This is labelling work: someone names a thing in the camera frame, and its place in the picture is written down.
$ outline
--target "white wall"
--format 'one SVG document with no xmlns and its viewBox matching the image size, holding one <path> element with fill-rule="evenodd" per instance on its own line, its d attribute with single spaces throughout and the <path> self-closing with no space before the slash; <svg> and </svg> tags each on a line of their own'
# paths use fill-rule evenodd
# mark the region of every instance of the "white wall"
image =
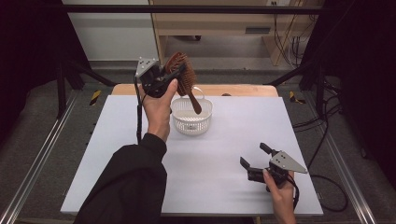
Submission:
<svg viewBox="0 0 396 224">
<path fill-rule="evenodd" d="M 148 5 L 148 0 L 63 0 L 64 4 Z M 145 14 L 69 13 L 90 61 L 158 58 L 151 16 Z"/>
</svg>

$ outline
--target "black curtain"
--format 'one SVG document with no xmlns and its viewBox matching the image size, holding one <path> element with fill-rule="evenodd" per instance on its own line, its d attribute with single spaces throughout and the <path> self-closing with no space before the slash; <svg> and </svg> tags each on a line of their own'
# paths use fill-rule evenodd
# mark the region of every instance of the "black curtain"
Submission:
<svg viewBox="0 0 396 224">
<path fill-rule="evenodd" d="M 326 20 L 318 21 L 306 59 L 331 27 L 323 24 L 333 23 L 319 19 Z M 321 64 L 326 75 L 341 79 L 348 120 L 367 157 L 378 161 L 396 188 L 396 1 L 356 0 L 326 47 Z"/>
<path fill-rule="evenodd" d="M 44 4 L 62 1 L 0 3 L 0 143 L 23 110 L 28 91 L 56 79 L 61 62 L 91 69 L 67 13 L 43 10 Z M 82 83 L 76 70 L 67 70 L 67 78 Z"/>
</svg>

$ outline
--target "gray floor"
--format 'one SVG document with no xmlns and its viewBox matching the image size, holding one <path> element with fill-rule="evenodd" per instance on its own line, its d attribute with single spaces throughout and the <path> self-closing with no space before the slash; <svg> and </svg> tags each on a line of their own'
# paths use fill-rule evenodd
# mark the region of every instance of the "gray floor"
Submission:
<svg viewBox="0 0 396 224">
<path fill-rule="evenodd" d="M 171 38 L 168 44 L 168 56 L 175 51 L 183 51 L 189 55 L 199 83 L 262 84 L 290 70 L 286 64 L 279 67 L 271 65 L 259 37 L 203 36 L 198 42 L 192 36 L 179 36 Z M 93 64 L 101 75 L 111 77 L 112 80 L 118 82 L 132 82 L 131 74 L 134 71 L 131 63 Z M 73 180 L 106 96 L 111 93 L 111 88 L 91 78 L 84 76 L 84 79 L 87 83 L 83 91 L 71 93 L 70 88 L 67 90 L 68 95 L 78 94 L 76 104 L 19 212 L 18 222 L 20 223 L 22 220 L 25 220 L 24 223 L 46 223 L 42 219 L 49 220 L 47 223 L 73 220 L 72 216 L 59 212 L 64 193 Z M 337 78 L 328 77 L 328 79 L 334 85 L 339 84 Z M 294 91 L 297 99 L 305 99 L 312 94 L 312 92 L 300 92 L 298 80 L 299 78 L 296 77 L 277 87 L 279 95 L 284 98 L 290 121 L 293 124 L 307 121 L 315 116 L 309 104 L 290 101 L 290 91 Z M 96 90 L 102 91 L 98 102 L 95 105 L 89 105 L 93 92 Z M 337 104 L 336 100 L 331 101 L 331 105 L 335 104 Z M 8 137 L 0 150 L 0 186 L 2 186 L 0 209 L 2 211 L 5 211 L 28 173 L 55 122 L 56 113 L 55 82 L 31 91 L 27 105 L 21 112 L 12 135 Z M 377 163 L 361 157 L 360 144 L 356 141 L 345 117 L 339 113 L 334 114 L 330 117 L 329 127 L 330 134 L 342 152 L 376 223 L 396 223 L 396 192 L 380 172 Z M 322 132 L 319 127 L 296 133 L 305 162 L 309 162 L 312 158 L 321 136 Z M 342 178 L 336 170 L 330 152 L 330 147 L 323 145 L 313 162 L 310 173 L 327 176 L 343 186 Z M 313 178 L 313 182 L 317 193 L 321 195 L 321 203 L 332 208 L 340 208 L 344 204 L 343 195 L 337 187 L 318 178 Z M 353 200 L 349 200 L 349 205 L 343 212 L 331 212 L 324 209 L 323 217 L 298 217 L 299 222 L 361 223 L 356 212 L 357 205 L 351 202 Z M 240 223 L 237 218 L 193 218 L 188 221 L 188 223 Z M 275 223 L 275 220 L 272 216 L 263 217 L 262 223 Z"/>
</svg>

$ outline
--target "brush bristles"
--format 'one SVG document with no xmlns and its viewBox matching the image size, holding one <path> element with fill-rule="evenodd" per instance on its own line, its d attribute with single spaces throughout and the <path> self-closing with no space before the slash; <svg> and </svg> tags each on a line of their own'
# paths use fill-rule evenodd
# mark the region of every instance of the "brush bristles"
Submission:
<svg viewBox="0 0 396 224">
<path fill-rule="evenodd" d="M 177 79 L 177 92 L 180 96 L 190 94 L 193 85 L 196 83 L 196 75 L 192 69 L 190 60 L 185 53 L 176 52 L 165 65 L 165 72 L 170 74 L 178 69 L 178 67 L 183 63 L 186 64 L 186 70 L 183 72 L 180 78 Z"/>
</svg>

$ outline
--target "wooden hairbrush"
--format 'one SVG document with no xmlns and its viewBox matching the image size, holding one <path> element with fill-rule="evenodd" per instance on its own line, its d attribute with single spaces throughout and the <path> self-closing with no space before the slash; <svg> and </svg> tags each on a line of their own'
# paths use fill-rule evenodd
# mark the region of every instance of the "wooden hairbrush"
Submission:
<svg viewBox="0 0 396 224">
<path fill-rule="evenodd" d="M 196 75 L 192 69 L 189 58 L 185 53 L 176 52 L 166 62 L 164 70 L 166 74 L 171 74 L 177 70 L 181 64 L 185 64 L 185 71 L 177 78 L 177 92 L 180 96 L 189 95 L 192 108 L 196 114 L 201 114 L 202 108 L 199 105 L 197 99 L 192 94 L 192 87 L 196 83 Z"/>
</svg>

